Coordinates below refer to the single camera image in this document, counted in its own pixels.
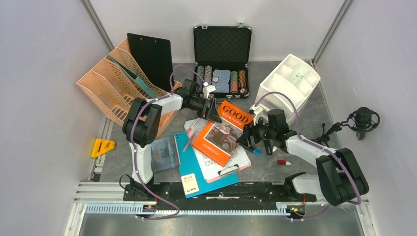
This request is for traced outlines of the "orange Good Morning book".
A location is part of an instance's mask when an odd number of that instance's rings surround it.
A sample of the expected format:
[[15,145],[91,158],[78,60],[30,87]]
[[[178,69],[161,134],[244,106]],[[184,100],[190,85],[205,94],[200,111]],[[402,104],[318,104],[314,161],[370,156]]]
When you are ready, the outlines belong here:
[[225,167],[238,148],[237,139],[242,135],[245,125],[253,117],[228,101],[223,101],[217,109],[221,123],[209,121],[192,142],[192,146]]

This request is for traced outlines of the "Nineteen Eighty-Four dark book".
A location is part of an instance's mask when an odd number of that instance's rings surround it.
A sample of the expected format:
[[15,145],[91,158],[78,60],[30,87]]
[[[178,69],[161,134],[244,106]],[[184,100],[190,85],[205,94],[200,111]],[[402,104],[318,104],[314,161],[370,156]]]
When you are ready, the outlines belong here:
[[151,170],[154,173],[180,166],[177,138],[169,136],[151,144]]

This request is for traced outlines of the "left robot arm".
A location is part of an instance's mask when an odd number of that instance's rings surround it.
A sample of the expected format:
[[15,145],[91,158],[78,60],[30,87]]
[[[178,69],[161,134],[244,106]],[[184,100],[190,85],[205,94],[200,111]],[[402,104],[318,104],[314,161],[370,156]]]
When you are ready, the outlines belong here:
[[197,87],[197,82],[185,80],[181,87],[167,95],[153,99],[136,98],[131,104],[122,131],[131,148],[132,178],[139,182],[135,193],[142,200],[146,201],[154,196],[154,186],[149,184],[153,178],[150,147],[156,139],[161,117],[181,109],[190,109],[196,111],[199,118],[221,121],[215,106],[216,99],[210,96],[215,91],[215,86],[204,82],[202,95]]

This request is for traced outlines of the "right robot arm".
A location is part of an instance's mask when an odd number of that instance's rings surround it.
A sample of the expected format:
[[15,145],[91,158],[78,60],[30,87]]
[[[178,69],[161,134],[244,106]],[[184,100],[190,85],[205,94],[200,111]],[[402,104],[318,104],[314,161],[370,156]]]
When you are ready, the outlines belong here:
[[305,138],[289,128],[281,109],[268,111],[268,120],[259,117],[243,128],[237,143],[256,153],[253,144],[263,141],[269,155],[273,148],[297,156],[316,168],[316,174],[305,172],[285,179],[284,195],[291,201],[303,194],[322,196],[330,205],[348,202],[359,205],[369,192],[369,184],[348,148],[334,149]]

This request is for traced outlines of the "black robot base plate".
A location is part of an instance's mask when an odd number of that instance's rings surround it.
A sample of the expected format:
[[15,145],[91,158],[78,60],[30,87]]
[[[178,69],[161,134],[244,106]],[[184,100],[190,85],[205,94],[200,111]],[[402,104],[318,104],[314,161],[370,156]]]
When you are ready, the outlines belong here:
[[257,199],[266,202],[315,202],[317,197],[313,194],[300,194],[291,190],[286,183],[279,182],[238,182],[214,190],[198,193],[191,196],[184,193],[183,185],[179,182],[151,183],[148,189],[156,196],[147,192],[138,182],[122,184],[119,186],[124,190],[124,201],[148,201],[155,200],[159,204],[162,199],[178,204],[188,199],[209,200],[209,199]]

